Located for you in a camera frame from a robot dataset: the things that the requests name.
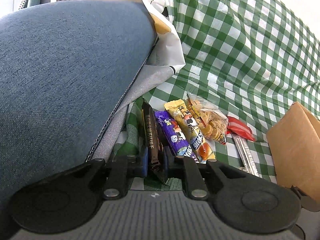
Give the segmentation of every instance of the purple snack package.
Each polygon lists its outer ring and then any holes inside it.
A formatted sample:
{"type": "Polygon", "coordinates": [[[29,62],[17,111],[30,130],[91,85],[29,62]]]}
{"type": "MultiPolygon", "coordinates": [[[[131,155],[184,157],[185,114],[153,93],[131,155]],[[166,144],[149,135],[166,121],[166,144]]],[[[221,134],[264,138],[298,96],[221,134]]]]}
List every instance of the purple snack package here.
{"type": "Polygon", "coordinates": [[[187,142],[181,128],[177,124],[177,121],[174,120],[167,111],[156,111],[155,116],[174,154],[176,156],[183,155],[191,157],[198,163],[199,161],[187,142]]]}

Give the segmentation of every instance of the red candy package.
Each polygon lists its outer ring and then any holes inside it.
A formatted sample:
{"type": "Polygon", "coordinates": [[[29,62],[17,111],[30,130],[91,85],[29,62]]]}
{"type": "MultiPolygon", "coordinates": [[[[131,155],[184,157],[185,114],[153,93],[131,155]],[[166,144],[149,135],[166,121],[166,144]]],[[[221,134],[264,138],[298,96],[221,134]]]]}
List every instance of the red candy package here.
{"type": "Polygon", "coordinates": [[[250,141],[256,140],[252,135],[252,130],[248,126],[246,126],[243,122],[231,116],[227,116],[227,117],[229,120],[229,123],[227,126],[228,128],[227,133],[234,132],[237,135],[247,140],[250,140],[250,141]]]}

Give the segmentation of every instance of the yellow snack package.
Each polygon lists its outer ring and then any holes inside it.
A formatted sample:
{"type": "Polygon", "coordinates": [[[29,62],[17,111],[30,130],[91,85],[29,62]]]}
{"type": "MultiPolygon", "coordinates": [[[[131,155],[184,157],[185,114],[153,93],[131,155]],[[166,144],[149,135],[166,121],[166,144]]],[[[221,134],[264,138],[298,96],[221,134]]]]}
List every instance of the yellow snack package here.
{"type": "Polygon", "coordinates": [[[205,163],[208,159],[216,158],[182,99],[165,103],[164,108],[177,121],[199,162],[205,163]]]}

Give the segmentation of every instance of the blue fabric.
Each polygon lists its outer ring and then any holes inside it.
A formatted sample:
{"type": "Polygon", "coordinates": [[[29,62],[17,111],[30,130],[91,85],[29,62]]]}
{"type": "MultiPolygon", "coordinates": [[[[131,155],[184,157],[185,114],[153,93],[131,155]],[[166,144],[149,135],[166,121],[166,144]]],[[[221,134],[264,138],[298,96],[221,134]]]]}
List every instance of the blue fabric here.
{"type": "Polygon", "coordinates": [[[84,162],[155,37],[130,2],[63,1],[0,19],[0,236],[14,192],[84,162]]]}

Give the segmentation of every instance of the black snack package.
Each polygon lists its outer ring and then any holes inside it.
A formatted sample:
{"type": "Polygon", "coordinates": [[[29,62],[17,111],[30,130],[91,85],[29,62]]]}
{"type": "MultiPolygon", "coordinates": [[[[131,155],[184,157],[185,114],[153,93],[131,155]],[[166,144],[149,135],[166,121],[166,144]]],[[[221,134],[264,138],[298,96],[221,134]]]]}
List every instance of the black snack package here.
{"type": "Polygon", "coordinates": [[[149,170],[165,184],[168,179],[166,172],[167,163],[165,161],[162,143],[158,137],[155,112],[145,100],[143,100],[142,103],[142,119],[146,135],[146,146],[148,147],[149,170]]]}

